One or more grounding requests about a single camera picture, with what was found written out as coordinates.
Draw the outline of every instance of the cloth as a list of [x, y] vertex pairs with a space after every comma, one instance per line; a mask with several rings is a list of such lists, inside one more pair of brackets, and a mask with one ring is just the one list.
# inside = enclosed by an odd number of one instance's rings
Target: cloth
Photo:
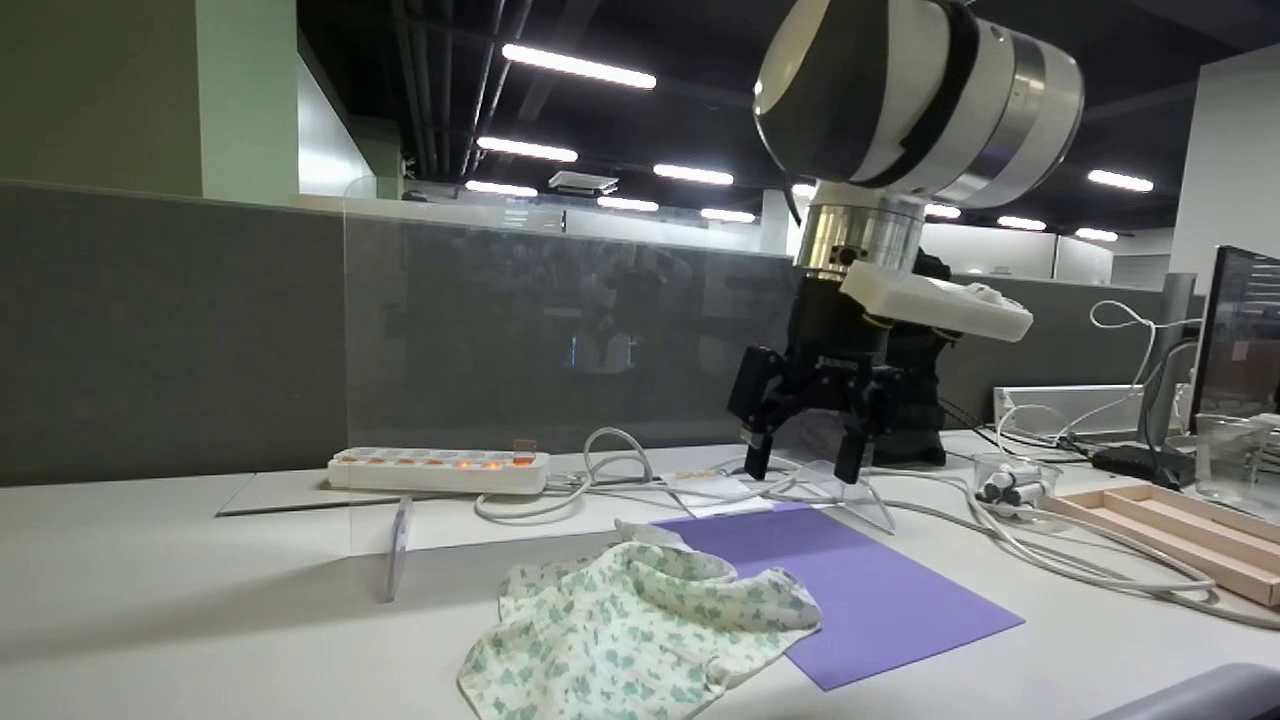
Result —
[[817, 623], [784, 570], [739, 580], [717, 557], [624, 541], [579, 568], [514, 568], [459, 690], [479, 720], [675, 720]]

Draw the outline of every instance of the desk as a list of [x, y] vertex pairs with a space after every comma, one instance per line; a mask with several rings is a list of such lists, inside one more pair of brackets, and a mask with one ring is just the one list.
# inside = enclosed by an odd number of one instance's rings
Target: desk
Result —
[[[650, 450], [713, 467], [739, 447]], [[416, 570], [399, 602], [370, 591], [394, 508], [213, 518], [318, 472], [199, 475], [0, 492], [0, 706], [84, 717], [470, 717], [451, 674], [496, 623], [496, 574], [527, 553], [584, 549], [615, 518], [675, 508], [591, 495], [552, 528], [493, 528], [469, 502], [416, 502]], [[1065, 484], [1108, 484], [1067, 467]], [[960, 510], [931, 484], [883, 495]], [[895, 553], [1023, 614], [1023, 629], [820, 697], [787, 661], [720, 705], [727, 717], [1042, 717], [1081, 720], [1226, 661], [1280, 669], [1280, 638], [1178, 608], [1092, 591], [1000, 557], [952, 524], [895, 510]]]

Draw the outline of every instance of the wooden tray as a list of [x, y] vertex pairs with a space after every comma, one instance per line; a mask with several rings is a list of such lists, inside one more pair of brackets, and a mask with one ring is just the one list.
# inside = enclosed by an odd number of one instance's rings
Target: wooden tray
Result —
[[1059, 495], [1056, 508], [1140, 535], [1226, 591], [1280, 608], [1280, 528], [1272, 524], [1156, 484]]

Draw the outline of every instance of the purple mat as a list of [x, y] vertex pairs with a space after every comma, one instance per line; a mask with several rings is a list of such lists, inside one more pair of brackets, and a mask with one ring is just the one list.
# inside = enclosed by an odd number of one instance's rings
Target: purple mat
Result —
[[663, 524], [743, 574], [784, 568], [824, 629], [787, 656], [824, 690], [1008, 633], [1019, 614], [813, 508]]

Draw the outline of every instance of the monitor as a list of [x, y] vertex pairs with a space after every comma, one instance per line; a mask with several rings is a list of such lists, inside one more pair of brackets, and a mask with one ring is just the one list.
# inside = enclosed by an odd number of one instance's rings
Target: monitor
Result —
[[1224, 243], [1200, 329], [1197, 417], [1277, 412], [1280, 392], [1280, 258]]

